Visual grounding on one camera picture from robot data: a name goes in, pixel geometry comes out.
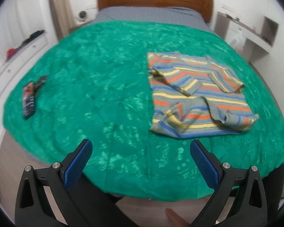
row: plastic bag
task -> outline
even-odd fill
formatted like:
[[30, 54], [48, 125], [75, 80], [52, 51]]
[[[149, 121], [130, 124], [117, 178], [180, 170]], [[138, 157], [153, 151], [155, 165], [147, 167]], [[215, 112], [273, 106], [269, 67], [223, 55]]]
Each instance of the plastic bag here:
[[234, 38], [231, 40], [229, 44], [238, 54], [243, 52], [244, 47], [244, 37], [242, 35], [242, 31], [239, 28]]

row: sweater sleeve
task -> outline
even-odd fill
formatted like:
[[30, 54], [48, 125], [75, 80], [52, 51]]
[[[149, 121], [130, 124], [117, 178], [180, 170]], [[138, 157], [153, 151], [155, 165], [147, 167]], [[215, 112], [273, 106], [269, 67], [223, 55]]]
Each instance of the sweater sleeve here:
[[152, 68], [152, 72], [155, 75], [160, 75], [164, 78], [167, 85], [186, 96], [191, 96], [202, 85], [199, 80], [193, 78], [191, 75], [187, 75], [184, 71], [175, 69], [171, 66], [155, 66]]
[[243, 82], [229, 67], [222, 67], [212, 62], [208, 76], [223, 92], [231, 93], [244, 88]]

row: red object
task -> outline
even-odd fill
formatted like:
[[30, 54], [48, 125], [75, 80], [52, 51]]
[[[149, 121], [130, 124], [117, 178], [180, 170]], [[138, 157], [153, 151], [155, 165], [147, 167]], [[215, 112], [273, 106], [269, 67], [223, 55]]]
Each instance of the red object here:
[[7, 53], [6, 53], [6, 54], [7, 54], [7, 57], [13, 56], [15, 52], [16, 52], [16, 49], [14, 49], [14, 48], [9, 49], [9, 50], [7, 51]]

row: green bedspread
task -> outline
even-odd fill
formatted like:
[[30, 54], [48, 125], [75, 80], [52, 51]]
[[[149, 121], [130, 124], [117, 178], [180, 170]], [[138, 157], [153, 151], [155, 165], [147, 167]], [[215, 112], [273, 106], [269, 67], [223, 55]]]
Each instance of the green bedspread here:
[[[28, 152], [61, 161], [83, 138], [93, 142], [84, 173], [105, 192], [163, 201], [212, 193], [189, 153], [191, 139], [149, 131], [153, 115], [147, 52], [209, 55], [230, 66], [260, 118], [242, 135], [200, 141], [233, 167], [256, 165], [261, 176], [284, 163], [284, 120], [255, 72], [222, 39], [208, 32], [159, 23], [102, 22], [81, 28], [50, 49], [11, 92], [4, 127]], [[22, 88], [49, 75], [36, 113], [22, 117]]]

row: blue gripper pad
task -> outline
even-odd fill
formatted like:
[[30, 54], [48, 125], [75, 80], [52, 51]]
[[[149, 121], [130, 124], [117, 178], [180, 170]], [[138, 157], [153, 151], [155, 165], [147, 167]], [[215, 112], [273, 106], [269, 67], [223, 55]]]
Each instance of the blue gripper pad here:
[[64, 171], [64, 177], [62, 178], [64, 181], [63, 186], [66, 191], [76, 185], [79, 177], [81, 176], [81, 173], [83, 172], [84, 167], [86, 166], [86, 163], [91, 157], [92, 152], [92, 142], [88, 139], [84, 139], [77, 147], [77, 149], [73, 153], [70, 153], [71, 155], [75, 154], [75, 157], [72, 161], [68, 162], [70, 164]]
[[199, 171], [202, 174], [207, 186], [211, 189], [218, 189], [219, 187], [219, 175], [217, 170], [211, 164], [205, 153], [194, 141], [190, 144], [190, 155], [195, 161]]

